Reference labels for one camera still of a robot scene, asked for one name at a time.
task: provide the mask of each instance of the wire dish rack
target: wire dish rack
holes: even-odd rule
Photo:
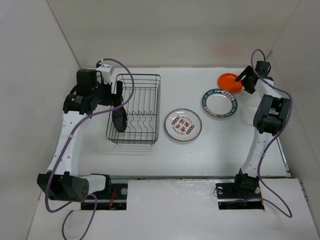
[[[106,137],[116,144],[153,145],[159,138],[161,77],[158,74],[132,75],[134,93],[129,103],[124,106],[127,128],[125,132],[117,131],[110,112]],[[123,82],[122,96],[123,101],[126,101],[132,91],[132,80],[128,74],[119,74],[116,80]]]

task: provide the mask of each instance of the white wall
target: white wall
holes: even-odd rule
[[[82,67],[243,67],[269,52],[299,0],[48,0]]]
[[[278,86],[293,95],[291,122],[281,138],[290,170],[303,181],[320,233],[320,0],[302,0],[268,60]]]
[[[0,238],[23,240],[79,67],[45,0],[0,8]]]

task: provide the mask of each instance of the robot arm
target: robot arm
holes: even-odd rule
[[[242,192],[254,192],[259,187],[258,165],[264,150],[273,137],[284,126],[290,109],[290,100],[283,98],[276,90],[274,81],[268,77],[270,63],[258,61],[255,70],[265,82],[258,79],[251,66],[248,66],[236,79],[245,91],[257,91],[261,102],[253,119],[254,137],[248,156],[234,178],[235,189]]]
[[[98,82],[97,72],[101,74]],[[63,104],[62,128],[57,147],[46,174],[39,174],[37,183],[43,192],[46,190],[49,176],[61,154],[67,139],[75,125],[92,114],[97,105],[119,106],[122,102],[122,82],[116,83],[116,94],[112,93],[110,76],[113,66],[104,64],[97,69],[82,69],[76,74],[77,84],[67,95]],[[60,163],[54,173],[50,185],[49,199],[59,201],[84,202],[91,193],[106,190],[111,191],[109,175],[91,174],[78,177],[78,158],[86,128],[90,119],[83,122],[71,136],[73,140],[66,148]]]

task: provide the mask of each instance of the white plate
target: white plate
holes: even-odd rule
[[[181,142],[188,142],[199,136],[202,122],[195,112],[181,108],[166,116],[164,126],[170,137]]]
[[[230,92],[216,88],[203,95],[202,106],[212,116],[227,118],[235,114],[238,102]]]

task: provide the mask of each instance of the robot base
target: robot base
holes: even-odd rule
[[[258,196],[255,192],[236,190],[233,179],[217,180],[215,182],[215,192],[220,210],[265,209],[263,201],[259,199],[232,203],[236,200],[261,197],[261,193]]]
[[[113,179],[110,187],[106,187],[102,191],[93,193],[97,200],[97,210],[126,210],[128,196],[128,181],[121,179]],[[95,200],[92,196],[88,196],[85,202],[81,203],[81,210],[93,210]]]

